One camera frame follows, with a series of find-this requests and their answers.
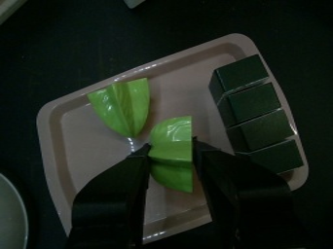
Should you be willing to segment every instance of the green plastic piece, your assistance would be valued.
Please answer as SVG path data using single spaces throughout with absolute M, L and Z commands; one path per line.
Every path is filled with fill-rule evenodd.
M 214 70 L 210 91 L 216 104 L 225 94 L 250 88 L 268 79 L 262 59 L 254 54 Z
M 111 84 L 89 93 L 105 124 L 125 137 L 137 137 L 149 116 L 150 88 L 146 78 Z
M 234 152 L 253 152 L 294 135 L 285 111 L 280 109 L 226 130 Z
M 274 144 L 252 153 L 236 153 L 274 173 L 282 173 L 304 165 L 303 157 L 294 139 Z
M 281 107 L 272 83 L 242 90 L 222 98 L 217 108 L 225 126 L 230 127 Z
M 163 186 L 193 192 L 192 117 L 173 118 L 151 131 L 151 175 Z

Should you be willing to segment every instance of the tray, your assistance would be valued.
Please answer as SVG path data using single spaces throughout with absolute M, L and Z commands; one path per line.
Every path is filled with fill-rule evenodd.
M 242 34 L 230 34 L 126 71 L 43 106 L 38 114 L 40 150 L 50 193 L 66 232 L 71 230 L 75 194 L 93 177 L 149 141 L 150 130 L 162 120 L 193 116 L 193 135 L 233 154 L 209 83 L 217 67 L 253 54 L 261 54 L 254 42 Z M 282 175 L 292 190 L 296 190 L 308 179 L 308 160 L 285 95 L 265 62 L 264 65 L 296 130 L 294 139 L 305 163 Z M 130 140 L 103 125 L 86 94 L 114 82 L 143 77 L 150 81 L 151 110 L 141 136 Z M 146 202 L 145 243 L 190 230 L 212 220 L 197 179 L 193 194 L 166 189 L 150 179 Z

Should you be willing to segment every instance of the block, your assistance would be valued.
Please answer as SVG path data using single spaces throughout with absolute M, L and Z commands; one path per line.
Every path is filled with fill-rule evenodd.
M 225 94 L 253 87 L 266 79 L 268 72 L 258 54 L 221 66 L 214 70 L 210 81 L 214 102 L 218 103 Z
M 234 152 L 253 152 L 294 135 L 282 109 L 226 130 Z
M 250 160 L 274 173 L 282 173 L 304 165 L 294 139 L 285 140 L 252 153 L 236 153 L 237 157 Z
M 217 105 L 226 127 L 277 110 L 281 103 L 272 83 L 233 93 Z

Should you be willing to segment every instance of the black background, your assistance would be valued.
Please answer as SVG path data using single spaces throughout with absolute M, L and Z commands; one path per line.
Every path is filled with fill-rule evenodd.
M 297 215 L 333 248 L 332 83 L 329 2 L 28 0 L 0 26 L 0 160 L 31 193 L 32 248 L 63 248 L 67 237 L 50 197 L 36 115 L 51 100 L 166 55 L 230 33 L 257 44 L 282 87 L 309 160 L 309 179 L 294 191 Z M 147 248 L 214 248 L 212 224 Z

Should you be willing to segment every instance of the stacked blocks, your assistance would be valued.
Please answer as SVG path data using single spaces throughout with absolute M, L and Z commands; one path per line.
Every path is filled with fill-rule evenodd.
M 210 91 L 236 155 L 274 173 L 303 166 L 294 130 L 260 55 L 217 68 Z

